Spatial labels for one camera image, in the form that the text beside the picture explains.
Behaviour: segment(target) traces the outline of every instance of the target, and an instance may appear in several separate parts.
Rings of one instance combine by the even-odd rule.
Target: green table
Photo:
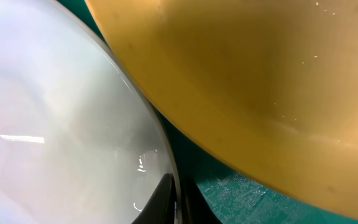
[[[59,0],[103,39],[84,0]],[[179,176],[190,176],[215,215],[230,223],[358,223],[280,194],[228,168],[190,141],[159,114]]]

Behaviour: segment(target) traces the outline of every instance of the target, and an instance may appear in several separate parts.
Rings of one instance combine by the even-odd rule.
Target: glossy yellow surface
[[[261,183],[358,218],[358,0],[87,0],[144,95]]]

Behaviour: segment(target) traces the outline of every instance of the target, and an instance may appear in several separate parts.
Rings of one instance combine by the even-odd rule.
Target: glossy white surface
[[[50,1],[0,1],[0,223],[130,223],[171,172],[163,133]]]

